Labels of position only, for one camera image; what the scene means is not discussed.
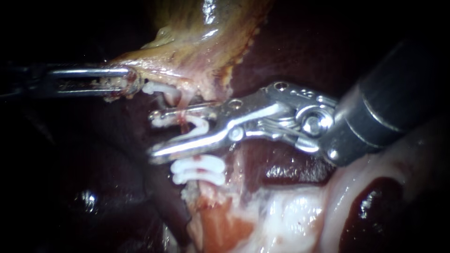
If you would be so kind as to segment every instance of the metal pivot screw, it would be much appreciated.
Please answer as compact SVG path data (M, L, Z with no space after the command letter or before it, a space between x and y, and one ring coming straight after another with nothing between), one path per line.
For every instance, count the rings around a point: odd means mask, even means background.
M337 160L339 158L339 154L335 149L329 149L327 154L331 160Z
M311 115L303 122L302 129L309 135L316 137L322 132L322 126L320 124L320 118L316 115Z
M277 82L277 83L275 83L274 85L273 85L277 90L279 90L279 91L283 91L283 90L285 90L286 88L287 88L287 83L284 83L284 82Z
M228 106L234 110L239 109L243 105L243 102L239 99L233 99L230 102L228 102Z
M244 137L244 129L242 129L242 127L240 126L235 127L228 134L228 138L230 138L231 141L240 141L243 137Z

